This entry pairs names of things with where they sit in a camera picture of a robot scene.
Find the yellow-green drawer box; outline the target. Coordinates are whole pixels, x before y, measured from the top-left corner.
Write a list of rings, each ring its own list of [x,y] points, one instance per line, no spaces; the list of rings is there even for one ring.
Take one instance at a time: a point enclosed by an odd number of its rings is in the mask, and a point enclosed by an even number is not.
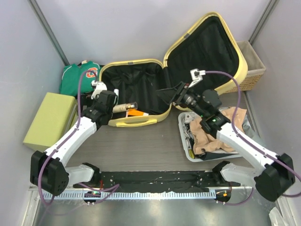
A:
[[[34,151],[45,151],[54,145],[71,127],[76,118],[75,97],[46,93],[23,144]]]

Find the yellow hard-shell suitcase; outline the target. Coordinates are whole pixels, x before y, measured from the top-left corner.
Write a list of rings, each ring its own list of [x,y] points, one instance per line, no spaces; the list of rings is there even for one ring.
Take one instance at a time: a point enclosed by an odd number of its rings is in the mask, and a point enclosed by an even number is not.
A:
[[[193,69],[209,74],[193,89],[214,89],[223,94],[240,84],[248,66],[238,44],[220,14],[209,12],[201,17],[165,53],[154,58],[112,62],[100,71],[100,80],[109,90],[119,91],[119,104],[136,102],[142,116],[113,114],[109,125],[132,128],[155,124],[168,117],[172,106],[157,90],[190,83]]]

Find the beige sock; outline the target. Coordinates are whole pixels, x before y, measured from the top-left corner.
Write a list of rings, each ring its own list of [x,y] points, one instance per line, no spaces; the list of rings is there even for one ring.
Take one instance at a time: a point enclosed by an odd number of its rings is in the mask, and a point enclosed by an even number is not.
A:
[[[235,126],[243,133],[245,133],[243,129],[243,121],[246,118],[246,113],[246,109],[238,108],[234,120]],[[232,147],[222,141],[217,140],[211,135],[206,134],[201,128],[201,121],[201,117],[197,116],[190,122],[190,130],[194,137],[194,154],[205,154],[207,152],[213,153],[221,150],[225,151],[226,153],[236,154],[235,150]]]

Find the white plastic mesh basket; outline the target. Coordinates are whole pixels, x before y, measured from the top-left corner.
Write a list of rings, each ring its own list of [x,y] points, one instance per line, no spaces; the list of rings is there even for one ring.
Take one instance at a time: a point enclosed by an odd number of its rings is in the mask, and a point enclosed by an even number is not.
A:
[[[188,149],[193,150],[193,145],[194,145],[194,137],[190,130],[190,122],[194,120],[197,116],[198,115],[192,111],[183,112],[178,116],[178,126],[181,135],[182,145],[183,145],[185,155],[189,161],[202,162],[202,161],[213,161],[213,160],[225,160],[225,159],[240,157],[240,155],[237,152],[236,154],[230,154],[221,150],[213,153],[207,152],[205,154],[195,154],[195,159],[190,158]],[[249,122],[247,113],[246,113],[246,118],[243,121],[243,129],[245,131],[245,134],[250,138],[254,138],[254,136],[256,135]]]

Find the yellow-green shirt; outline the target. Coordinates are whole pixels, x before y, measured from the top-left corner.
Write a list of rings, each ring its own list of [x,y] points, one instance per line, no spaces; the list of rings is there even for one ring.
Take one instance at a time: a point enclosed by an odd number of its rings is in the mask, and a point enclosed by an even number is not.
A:
[[[195,159],[195,154],[192,149],[188,149],[188,153],[189,153],[190,158]]]

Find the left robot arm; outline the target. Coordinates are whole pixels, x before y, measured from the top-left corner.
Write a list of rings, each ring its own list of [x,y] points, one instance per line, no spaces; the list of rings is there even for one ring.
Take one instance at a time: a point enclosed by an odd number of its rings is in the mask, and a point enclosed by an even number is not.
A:
[[[68,186],[80,184],[94,188],[101,180],[100,169],[90,163],[67,167],[78,148],[112,117],[116,94],[103,90],[93,104],[80,115],[77,123],[44,152],[36,151],[31,157],[30,182],[40,192],[59,196]]]

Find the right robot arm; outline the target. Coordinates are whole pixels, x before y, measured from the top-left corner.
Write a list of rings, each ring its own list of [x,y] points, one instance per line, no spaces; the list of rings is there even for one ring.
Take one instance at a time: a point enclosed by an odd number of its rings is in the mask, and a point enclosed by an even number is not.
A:
[[[184,105],[199,115],[205,133],[232,147],[252,165],[247,168],[222,161],[213,168],[212,179],[216,185],[236,182],[250,186],[274,202],[295,183],[292,158],[285,153],[277,155],[237,129],[219,110],[222,103],[215,90],[208,89],[198,95],[187,83],[180,82],[156,93],[165,103]]]

